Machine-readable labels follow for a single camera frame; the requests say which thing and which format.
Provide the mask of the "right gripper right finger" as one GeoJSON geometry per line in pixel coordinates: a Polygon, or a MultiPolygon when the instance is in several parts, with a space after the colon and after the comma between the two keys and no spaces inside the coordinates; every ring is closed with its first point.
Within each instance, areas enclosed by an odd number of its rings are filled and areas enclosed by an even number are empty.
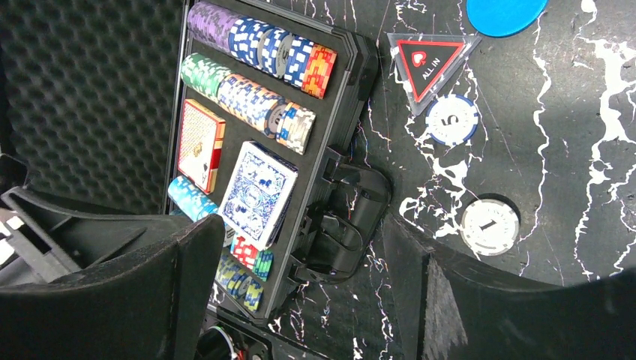
{"type": "Polygon", "coordinates": [[[382,242],[406,359],[633,359],[635,270],[576,286],[501,271],[388,216],[382,242]]]}

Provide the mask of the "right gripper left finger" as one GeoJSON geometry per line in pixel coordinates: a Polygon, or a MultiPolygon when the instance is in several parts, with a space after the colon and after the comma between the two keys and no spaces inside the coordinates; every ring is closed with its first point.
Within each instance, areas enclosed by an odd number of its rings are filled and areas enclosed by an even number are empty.
{"type": "Polygon", "coordinates": [[[193,359],[224,240],[217,215],[52,283],[1,288],[3,359],[193,359]]]}

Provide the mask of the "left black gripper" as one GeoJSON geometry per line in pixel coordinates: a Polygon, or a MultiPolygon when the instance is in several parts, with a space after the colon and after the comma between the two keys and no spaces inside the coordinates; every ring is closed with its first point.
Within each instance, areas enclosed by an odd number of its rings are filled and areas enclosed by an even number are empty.
{"type": "Polygon", "coordinates": [[[1,285],[51,283],[187,227],[185,216],[127,214],[26,185],[26,165],[1,155],[1,285]]]}

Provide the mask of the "white chip marked one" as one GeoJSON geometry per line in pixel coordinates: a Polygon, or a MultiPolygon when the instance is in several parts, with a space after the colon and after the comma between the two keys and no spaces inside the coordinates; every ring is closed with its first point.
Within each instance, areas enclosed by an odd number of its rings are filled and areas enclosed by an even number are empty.
{"type": "Polygon", "coordinates": [[[494,257],[513,248],[520,227],[510,205],[497,199],[477,199],[463,212],[460,236],[474,254],[494,257]]]}

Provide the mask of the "blue playing card deck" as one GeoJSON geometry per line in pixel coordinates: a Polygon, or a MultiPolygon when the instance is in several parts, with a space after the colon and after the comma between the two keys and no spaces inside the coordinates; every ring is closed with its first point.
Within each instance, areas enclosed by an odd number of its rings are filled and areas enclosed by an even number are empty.
{"type": "Polygon", "coordinates": [[[256,141],[242,143],[218,214],[257,250],[269,248],[281,227],[297,168],[256,141]]]}

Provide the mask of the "red playing card deck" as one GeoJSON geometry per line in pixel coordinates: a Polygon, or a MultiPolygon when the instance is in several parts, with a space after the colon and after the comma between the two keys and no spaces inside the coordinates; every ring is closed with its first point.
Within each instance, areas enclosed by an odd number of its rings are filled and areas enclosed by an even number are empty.
{"type": "Polygon", "coordinates": [[[184,101],[178,141],[178,171],[210,194],[218,168],[226,121],[194,99],[184,101]]]}

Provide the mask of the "white chip marked five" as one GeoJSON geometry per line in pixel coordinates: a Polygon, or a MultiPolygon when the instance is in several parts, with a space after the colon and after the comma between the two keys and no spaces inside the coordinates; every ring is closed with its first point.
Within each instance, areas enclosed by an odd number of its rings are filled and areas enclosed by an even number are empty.
{"type": "Polygon", "coordinates": [[[478,107],[459,94],[447,94],[433,101],[425,115],[427,134],[445,146],[465,143],[479,125],[478,107]]]}

